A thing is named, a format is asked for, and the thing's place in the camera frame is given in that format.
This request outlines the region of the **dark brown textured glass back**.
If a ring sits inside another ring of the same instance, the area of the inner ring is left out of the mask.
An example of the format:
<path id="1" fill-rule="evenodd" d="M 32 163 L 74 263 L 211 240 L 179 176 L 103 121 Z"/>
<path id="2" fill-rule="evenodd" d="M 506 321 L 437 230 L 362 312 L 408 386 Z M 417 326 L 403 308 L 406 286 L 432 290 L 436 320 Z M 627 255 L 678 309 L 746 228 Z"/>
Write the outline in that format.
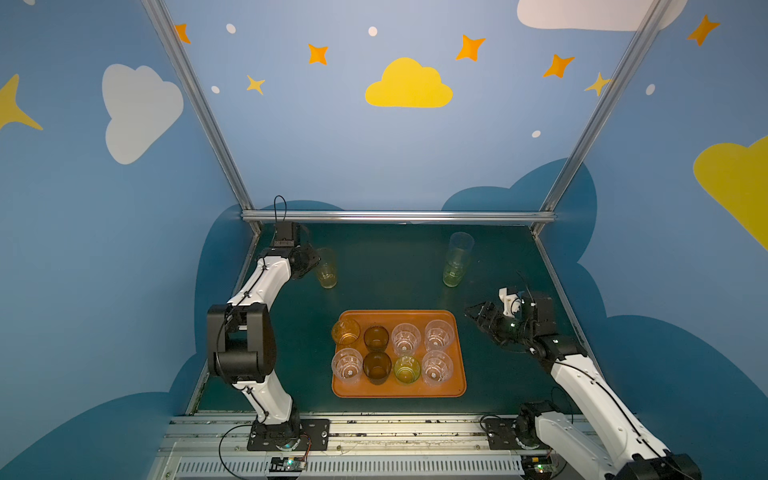
<path id="1" fill-rule="evenodd" d="M 383 352 L 389 344 L 388 330 L 381 325 L 373 325 L 367 328 L 363 334 L 366 348 L 370 352 Z"/>

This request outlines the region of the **clear faceted plastic glass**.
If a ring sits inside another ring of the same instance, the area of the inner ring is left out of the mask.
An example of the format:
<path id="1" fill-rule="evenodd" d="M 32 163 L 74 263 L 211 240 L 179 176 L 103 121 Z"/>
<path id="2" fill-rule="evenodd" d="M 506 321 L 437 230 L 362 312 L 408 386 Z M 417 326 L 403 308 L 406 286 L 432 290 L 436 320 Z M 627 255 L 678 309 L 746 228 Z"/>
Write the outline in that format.
<path id="1" fill-rule="evenodd" d="M 335 381 L 345 385 L 358 383 L 363 376 L 363 356 L 356 348 L 342 348 L 334 354 L 331 369 Z"/>

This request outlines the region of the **tall yellow plastic glass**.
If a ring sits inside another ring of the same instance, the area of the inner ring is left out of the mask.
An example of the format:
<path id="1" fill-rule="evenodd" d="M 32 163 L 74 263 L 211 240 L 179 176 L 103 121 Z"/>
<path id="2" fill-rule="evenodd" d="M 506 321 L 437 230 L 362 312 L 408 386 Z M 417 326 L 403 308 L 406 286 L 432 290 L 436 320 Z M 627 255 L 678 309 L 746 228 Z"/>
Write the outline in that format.
<path id="1" fill-rule="evenodd" d="M 338 283 L 338 268 L 335 252 L 327 247 L 319 248 L 320 260 L 314 269 L 318 282 L 324 289 L 333 289 Z"/>

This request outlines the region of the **tall green glass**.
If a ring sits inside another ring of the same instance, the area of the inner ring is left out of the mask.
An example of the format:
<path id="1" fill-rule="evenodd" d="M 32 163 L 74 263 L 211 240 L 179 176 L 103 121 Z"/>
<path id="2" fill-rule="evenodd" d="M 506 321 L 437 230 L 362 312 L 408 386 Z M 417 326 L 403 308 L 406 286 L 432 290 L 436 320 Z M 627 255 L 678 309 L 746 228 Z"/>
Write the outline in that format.
<path id="1" fill-rule="evenodd" d="M 470 264 L 471 252 L 460 248 L 450 248 L 446 254 L 442 280 L 449 288 L 457 287 L 466 275 Z"/>

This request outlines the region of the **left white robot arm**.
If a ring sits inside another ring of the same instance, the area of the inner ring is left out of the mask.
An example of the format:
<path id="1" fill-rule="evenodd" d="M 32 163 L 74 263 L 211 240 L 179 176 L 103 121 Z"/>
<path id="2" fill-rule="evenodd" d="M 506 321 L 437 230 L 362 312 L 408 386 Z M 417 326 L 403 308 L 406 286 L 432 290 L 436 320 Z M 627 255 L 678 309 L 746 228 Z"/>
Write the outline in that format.
<path id="1" fill-rule="evenodd" d="M 210 374 L 239 392 L 253 407 L 251 447 L 294 449 L 302 440 L 293 397 L 276 373 L 277 342 L 272 306 L 282 287 L 304 277 L 320 256 L 297 222 L 278 221 L 270 245 L 251 276 L 225 304 L 207 312 L 207 364 Z"/>

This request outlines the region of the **short green glass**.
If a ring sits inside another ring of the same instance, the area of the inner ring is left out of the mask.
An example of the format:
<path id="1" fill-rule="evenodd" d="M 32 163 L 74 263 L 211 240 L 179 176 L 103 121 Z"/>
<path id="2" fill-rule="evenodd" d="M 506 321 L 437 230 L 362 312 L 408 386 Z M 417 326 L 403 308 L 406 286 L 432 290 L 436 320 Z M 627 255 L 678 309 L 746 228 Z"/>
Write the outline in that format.
<path id="1" fill-rule="evenodd" d="M 420 378 L 421 371 L 420 361 L 409 355 L 398 357 L 393 367 L 396 380 L 406 385 L 415 383 Z"/>

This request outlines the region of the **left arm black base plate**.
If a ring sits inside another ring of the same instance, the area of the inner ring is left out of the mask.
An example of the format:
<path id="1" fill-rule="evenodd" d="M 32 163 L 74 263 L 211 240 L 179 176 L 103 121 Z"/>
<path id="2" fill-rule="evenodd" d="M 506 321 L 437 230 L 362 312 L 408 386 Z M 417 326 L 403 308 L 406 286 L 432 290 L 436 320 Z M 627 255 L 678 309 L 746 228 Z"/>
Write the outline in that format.
<path id="1" fill-rule="evenodd" d="M 275 425 L 255 422 L 248 435 L 246 448 L 248 451 L 326 451 L 330 424 L 326 418 L 302 418 Z"/>

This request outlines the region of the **short yellow plastic glass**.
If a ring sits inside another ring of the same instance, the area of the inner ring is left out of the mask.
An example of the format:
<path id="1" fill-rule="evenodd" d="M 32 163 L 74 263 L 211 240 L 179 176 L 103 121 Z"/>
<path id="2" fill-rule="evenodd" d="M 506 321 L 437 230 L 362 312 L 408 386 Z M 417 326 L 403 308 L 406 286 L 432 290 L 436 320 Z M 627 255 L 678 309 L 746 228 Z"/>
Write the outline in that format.
<path id="1" fill-rule="evenodd" d="M 361 328 L 353 318 L 340 318 L 332 327 L 331 336 L 337 346 L 346 347 L 354 344 L 360 336 Z"/>

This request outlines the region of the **clear ribbed glass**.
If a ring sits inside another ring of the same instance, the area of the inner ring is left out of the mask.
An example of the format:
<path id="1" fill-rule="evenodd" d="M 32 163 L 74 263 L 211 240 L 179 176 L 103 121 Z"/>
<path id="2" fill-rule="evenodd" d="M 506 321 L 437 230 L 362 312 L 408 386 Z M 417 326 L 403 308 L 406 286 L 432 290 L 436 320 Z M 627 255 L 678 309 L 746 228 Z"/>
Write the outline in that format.
<path id="1" fill-rule="evenodd" d="M 430 350 L 421 362 L 422 378 L 429 385 L 440 385 L 450 380 L 454 373 L 451 357 L 444 351 Z"/>
<path id="2" fill-rule="evenodd" d="M 446 351 L 455 340 L 455 329 L 445 320 L 431 320 L 424 329 L 425 347 L 428 351 Z"/>
<path id="3" fill-rule="evenodd" d="M 391 344 L 397 357 L 413 356 L 421 344 L 421 332 L 411 323 L 398 324 L 391 335 Z"/>

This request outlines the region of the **brown textured glass front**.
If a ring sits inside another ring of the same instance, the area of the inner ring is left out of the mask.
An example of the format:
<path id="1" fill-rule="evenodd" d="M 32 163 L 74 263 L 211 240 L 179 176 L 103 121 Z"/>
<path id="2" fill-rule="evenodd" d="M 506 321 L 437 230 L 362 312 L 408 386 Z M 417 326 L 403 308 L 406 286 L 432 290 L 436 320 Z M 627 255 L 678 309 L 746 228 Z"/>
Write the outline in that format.
<path id="1" fill-rule="evenodd" d="M 363 359 L 363 371 L 374 385 L 385 383 L 392 370 L 392 361 L 383 351 L 369 352 Z"/>

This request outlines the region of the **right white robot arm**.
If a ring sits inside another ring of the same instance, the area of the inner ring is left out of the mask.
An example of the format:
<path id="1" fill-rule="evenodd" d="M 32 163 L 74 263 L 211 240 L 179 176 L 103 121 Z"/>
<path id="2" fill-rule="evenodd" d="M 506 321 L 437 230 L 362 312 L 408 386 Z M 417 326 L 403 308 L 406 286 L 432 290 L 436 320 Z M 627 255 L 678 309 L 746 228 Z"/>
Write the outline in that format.
<path id="1" fill-rule="evenodd" d="M 586 349 L 562 335 L 551 298 L 502 288 L 498 303 L 469 306 L 465 315 L 499 347 L 518 345 L 565 392 L 593 428 L 591 440 L 549 400 L 521 405 L 513 424 L 486 425 L 489 441 L 512 439 L 527 450 L 548 449 L 585 479 L 699 479 L 687 454 L 673 453 L 645 428 L 610 388 Z"/>

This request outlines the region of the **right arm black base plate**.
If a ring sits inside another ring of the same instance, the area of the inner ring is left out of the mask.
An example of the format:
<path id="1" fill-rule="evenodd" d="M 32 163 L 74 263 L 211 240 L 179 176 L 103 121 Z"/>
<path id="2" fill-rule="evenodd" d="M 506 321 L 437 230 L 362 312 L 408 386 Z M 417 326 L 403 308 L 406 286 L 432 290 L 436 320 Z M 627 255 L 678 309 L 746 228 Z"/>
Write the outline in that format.
<path id="1" fill-rule="evenodd" d="M 479 425 L 486 435 L 491 450 L 551 450 L 535 432 L 534 421 L 522 419 L 483 416 Z"/>

